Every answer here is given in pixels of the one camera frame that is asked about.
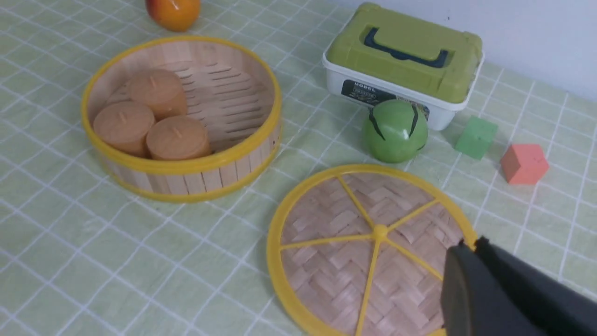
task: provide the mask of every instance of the orange fruit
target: orange fruit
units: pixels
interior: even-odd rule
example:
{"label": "orange fruit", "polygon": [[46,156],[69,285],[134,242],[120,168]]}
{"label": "orange fruit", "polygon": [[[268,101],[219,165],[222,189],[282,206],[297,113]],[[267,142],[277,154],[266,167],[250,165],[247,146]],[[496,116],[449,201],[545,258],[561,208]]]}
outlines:
{"label": "orange fruit", "polygon": [[158,25],[173,32],[188,30],[201,10],[200,0],[145,0],[149,16]]}

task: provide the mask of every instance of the pink cube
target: pink cube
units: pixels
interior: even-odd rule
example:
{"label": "pink cube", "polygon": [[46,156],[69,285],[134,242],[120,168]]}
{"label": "pink cube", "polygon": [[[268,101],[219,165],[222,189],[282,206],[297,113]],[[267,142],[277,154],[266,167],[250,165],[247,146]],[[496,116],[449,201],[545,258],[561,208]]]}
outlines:
{"label": "pink cube", "polygon": [[515,143],[500,160],[510,184],[536,184],[547,173],[549,163],[536,143]]}

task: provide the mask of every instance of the yellow plastic spoke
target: yellow plastic spoke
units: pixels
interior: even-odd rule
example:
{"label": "yellow plastic spoke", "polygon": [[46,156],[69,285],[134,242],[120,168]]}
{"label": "yellow plastic spoke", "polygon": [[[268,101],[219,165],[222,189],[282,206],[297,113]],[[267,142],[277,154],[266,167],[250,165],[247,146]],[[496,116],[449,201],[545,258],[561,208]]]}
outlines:
{"label": "yellow plastic spoke", "polygon": [[437,329],[427,336],[446,336],[446,329]]}
{"label": "yellow plastic spoke", "polygon": [[393,241],[391,241],[389,239],[386,239],[386,243],[392,245],[395,249],[397,249],[400,253],[404,254],[410,260],[412,260],[412,261],[416,262],[417,264],[421,265],[421,267],[425,268],[427,271],[429,271],[429,273],[433,274],[440,281],[444,281],[444,277],[435,268],[429,266],[428,263],[424,262],[419,257],[417,257],[416,255],[412,254],[409,250],[403,248],[402,246],[396,244],[395,242],[393,242]]}
{"label": "yellow plastic spoke", "polygon": [[363,332],[363,323],[365,322],[365,312],[369,303],[369,294],[371,293],[371,286],[373,285],[373,275],[375,273],[375,266],[377,263],[377,256],[379,255],[379,246],[381,240],[375,241],[375,247],[373,247],[373,256],[371,257],[371,265],[369,266],[369,275],[367,276],[367,284],[365,285],[365,293],[363,294],[363,303],[361,305],[361,312],[359,313],[359,320],[356,324],[356,336],[361,336]]}
{"label": "yellow plastic spoke", "polygon": [[439,203],[439,200],[432,200],[431,202],[425,204],[424,206],[418,208],[417,210],[409,213],[408,215],[402,217],[398,222],[395,222],[394,224],[390,225],[387,230],[388,231],[392,231],[395,228],[399,227],[400,225],[410,221],[411,219],[415,218],[416,216],[418,216],[420,213],[422,213],[423,211],[429,209],[430,207],[436,205]]}
{"label": "yellow plastic spoke", "polygon": [[356,195],[352,192],[352,190],[350,190],[350,187],[348,187],[348,184],[346,184],[346,181],[344,181],[344,179],[340,175],[336,176],[336,178],[338,179],[338,181],[340,181],[344,190],[346,190],[346,193],[352,200],[352,203],[354,203],[356,208],[359,209],[359,212],[361,213],[363,218],[365,218],[365,221],[367,222],[367,224],[369,224],[371,229],[373,229],[373,227],[375,226],[375,223],[373,222],[371,217],[369,217],[369,214],[367,213],[367,211],[365,211],[365,208],[363,207],[361,202],[359,202],[359,200],[356,198]]}
{"label": "yellow plastic spoke", "polygon": [[350,242],[353,240],[365,240],[365,239],[371,239],[371,235],[370,234],[358,234],[355,236],[340,236],[340,237],[305,240],[304,242],[297,242],[297,243],[290,243],[290,244],[282,245],[280,247],[280,250],[297,249],[297,248],[303,248],[305,246],[329,244],[332,242]]}

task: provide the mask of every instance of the white box base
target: white box base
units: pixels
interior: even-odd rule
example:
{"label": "white box base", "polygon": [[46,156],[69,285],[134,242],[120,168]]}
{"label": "white box base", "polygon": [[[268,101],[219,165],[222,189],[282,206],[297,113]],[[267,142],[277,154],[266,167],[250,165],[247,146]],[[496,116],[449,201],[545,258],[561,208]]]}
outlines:
{"label": "white box base", "polygon": [[[466,99],[462,103],[448,103],[444,100],[413,91],[409,88],[382,81],[378,78],[335,65],[327,60],[327,57],[325,56],[326,54],[327,50],[324,52],[322,62],[326,68],[327,87],[330,93],[369,107],[374,106],[375,102],[380,98],[383,101],[387,100],[383,99],[383,97],[388,98],[390,96],[392,96],[391,99],[405,99],[421,104],[423,105],[424,110],[429,111],[427,125],[430,129],[438,131],[448,127],[456,113],[462,111],[469,103],[470,95],[473,91],[472,88],[477,82],[479,70],[485,60],[485,54],[482,54],[481,61],[475,71],[475,77],[470,85]],[[359,92],[357,93],[358,97],[355,97],[354,89],[350,89],[352,96],[349,96],[346,92],[343,93],[343,89],[346,91],[347,86],[356,88],[356,91]]]}

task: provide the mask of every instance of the bamboo steamer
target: bamboo steamer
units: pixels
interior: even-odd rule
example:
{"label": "bamboo steamer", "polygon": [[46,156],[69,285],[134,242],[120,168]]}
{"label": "bamboo steamer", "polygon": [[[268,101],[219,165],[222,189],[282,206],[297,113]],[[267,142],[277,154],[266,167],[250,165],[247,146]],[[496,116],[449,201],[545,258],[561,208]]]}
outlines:
{"label": "bamboo steamer", "polygon": [[325,170],[292,190],[267,237],[267,266],[309,335],[445,336],[447,249],[472,246],[464,213],[433,185],[372,165]]}
{"label": "bamboo steamer", "polygon": [[[107,105],[130,100],[128,83],[150,69],[176,73],[187,116],[207,129],[213,154],[158,161],[120,152],[94,133]],[[249,184],[279,148],[282,97],[267,64],[252,51],[222,39],[158,39],[116,56],[92,77],[81,103],[82,125],[110,175],[143,197],[168,202],[208,200]]]}

